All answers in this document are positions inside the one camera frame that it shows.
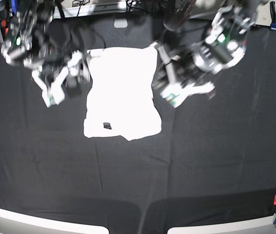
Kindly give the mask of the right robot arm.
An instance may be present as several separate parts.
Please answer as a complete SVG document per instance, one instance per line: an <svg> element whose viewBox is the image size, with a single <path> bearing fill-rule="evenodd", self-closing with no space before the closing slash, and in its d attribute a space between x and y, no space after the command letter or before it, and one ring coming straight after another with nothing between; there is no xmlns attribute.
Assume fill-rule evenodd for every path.
<svg viewBox="0 0 276 234"><path fill-rule="evenodd" d="M43 95L75 97L90 82L86 51L96 33L87 22L66 20L60 0L22 0L6 29L6 63L32 71Z"/></svg>

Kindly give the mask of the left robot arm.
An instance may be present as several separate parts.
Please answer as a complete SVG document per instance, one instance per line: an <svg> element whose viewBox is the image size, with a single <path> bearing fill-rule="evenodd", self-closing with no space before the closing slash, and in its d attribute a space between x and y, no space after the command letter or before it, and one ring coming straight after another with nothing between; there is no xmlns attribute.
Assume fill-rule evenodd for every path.
<svg viewBox="0 0 276 234"><path fill-rule="evenodd" d="M247 37L256 22L259 0L227 0L216 12L211 25L197 43L189 47L169 44L167 36L176 36L194 5L188 0L173 12L175 2L168 2L161 37L154 47L161 59L152 86L178 85L182 89L203 85L207 74L217 74L235 66L245 55Z"/></svg>

